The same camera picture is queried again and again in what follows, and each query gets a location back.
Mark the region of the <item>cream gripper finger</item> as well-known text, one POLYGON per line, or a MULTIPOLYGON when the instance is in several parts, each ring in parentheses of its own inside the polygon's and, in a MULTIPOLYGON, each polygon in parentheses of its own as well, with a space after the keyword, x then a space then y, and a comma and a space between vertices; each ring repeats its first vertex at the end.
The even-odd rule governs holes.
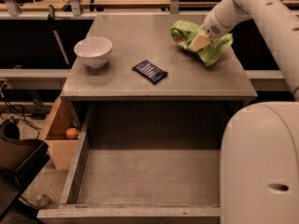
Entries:
POLYGON ((209 34, 207 34, 205 31, 199 32, 190 43, 189 50, 196 52, 199 49, 202 49, 209 45, 210 42, 211 40, 209 38, 209 34))

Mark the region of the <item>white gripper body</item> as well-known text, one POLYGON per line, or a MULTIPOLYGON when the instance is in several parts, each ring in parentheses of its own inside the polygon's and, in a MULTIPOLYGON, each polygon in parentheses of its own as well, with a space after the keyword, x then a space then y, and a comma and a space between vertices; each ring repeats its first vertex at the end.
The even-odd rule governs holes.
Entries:
POLYGON ((205 17, 203 29, 212 38, 228 34, 237 23, 235 4, 217 4, 205 17))

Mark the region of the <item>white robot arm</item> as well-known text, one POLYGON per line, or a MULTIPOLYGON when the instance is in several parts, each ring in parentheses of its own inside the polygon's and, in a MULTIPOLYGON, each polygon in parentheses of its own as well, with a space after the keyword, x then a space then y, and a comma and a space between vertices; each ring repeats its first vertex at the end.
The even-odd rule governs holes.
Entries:
MULTIPOLYGON (((292 94, 299 91, 299 19, 281 0, 222 0, 196 49, 253 20, 292 94)), ((246 106, 221 143, 221 224, 299 224, 299 101, 246 106)))

